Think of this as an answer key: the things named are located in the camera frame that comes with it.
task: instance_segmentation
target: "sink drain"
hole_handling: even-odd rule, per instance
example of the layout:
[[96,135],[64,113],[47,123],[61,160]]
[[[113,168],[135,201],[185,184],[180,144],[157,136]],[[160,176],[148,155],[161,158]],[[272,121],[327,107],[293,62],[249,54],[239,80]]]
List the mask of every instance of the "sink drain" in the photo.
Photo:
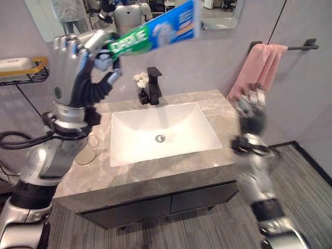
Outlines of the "sink drain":
[[165,137],[164,135],[157,135],[157,136],[155,137],[155,140],[156,140],[158,143],[163,143],[163,142],[165,142],[166,137]]

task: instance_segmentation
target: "marble countertop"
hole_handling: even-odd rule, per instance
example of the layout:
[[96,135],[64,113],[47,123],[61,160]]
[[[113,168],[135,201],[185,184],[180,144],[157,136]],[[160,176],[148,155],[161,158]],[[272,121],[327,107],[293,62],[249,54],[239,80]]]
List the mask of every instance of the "marble countertop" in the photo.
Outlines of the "marble countertop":
[[[121,185],[129,186],[132,183],[137,184],[138,182],[158,178],[166,179],[174,175],[184,176],[186,173],[202,172],[202,170],[221,168],[222,166],[232,164],[233,153],[230,148],[230,141],[239,132],[238,115],[218,90],[163,96],[159,100],[160,104],[158,106],[142,105],[138,100],[100,103],[96,105],[97,111],[102,115],[101,124],[93,127],[92,131],[92,134],[96,135],[100,141],[97,149],[97,157],[87,165],[73,163],[71,169],[58,186],[55,198],[71,197],[70,195],[73,195],[73,200],[80,199],[80,196],[83,197],[83,195],[78,194],[82,193],[91,193],[92,197],[92,193],[98,192],[96,190],[104,189],[107,191],[107,189]],[[221,141],[222,148],[137,162],[118,167],[110,166],[112,113],[182,103],[199,104]],[[93,208],[108,204],[111,203],[103,203],[101,205],[95,203]]]

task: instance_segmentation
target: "black faucet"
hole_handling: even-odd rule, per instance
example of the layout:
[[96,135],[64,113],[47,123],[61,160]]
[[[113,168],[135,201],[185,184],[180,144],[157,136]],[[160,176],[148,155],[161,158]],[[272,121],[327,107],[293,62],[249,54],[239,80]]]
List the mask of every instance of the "black faucet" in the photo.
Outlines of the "black faucet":
[[150,93],[150,104],[158,105],[161,97],[161,91],[158,85],[158,76],[161,76],[161,72],[156,67],[148,67],[147,74],[149,76],[149,93]]

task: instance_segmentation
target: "white flower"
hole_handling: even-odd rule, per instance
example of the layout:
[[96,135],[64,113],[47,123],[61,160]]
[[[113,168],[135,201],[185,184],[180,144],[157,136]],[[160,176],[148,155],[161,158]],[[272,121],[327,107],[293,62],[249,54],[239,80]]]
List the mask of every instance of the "white flower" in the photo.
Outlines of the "white flower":
[[147,73],[140,73],[133,76],[133,80],[136,81],[136,84],[139,88],[145,88],[149,82],[149,76]]

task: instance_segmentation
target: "pink towel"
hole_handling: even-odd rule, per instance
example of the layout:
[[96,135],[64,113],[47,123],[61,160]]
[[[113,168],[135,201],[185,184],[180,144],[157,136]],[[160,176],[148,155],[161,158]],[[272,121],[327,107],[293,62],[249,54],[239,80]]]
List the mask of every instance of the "pink towel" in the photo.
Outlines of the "pink towel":
[[283,45],[256,44],[245,60],[227,99],[233,102],[241,97],[241,93],[248,95],[248,91],[256,83],[265,91],[271,90],[280,58],[287,49]]

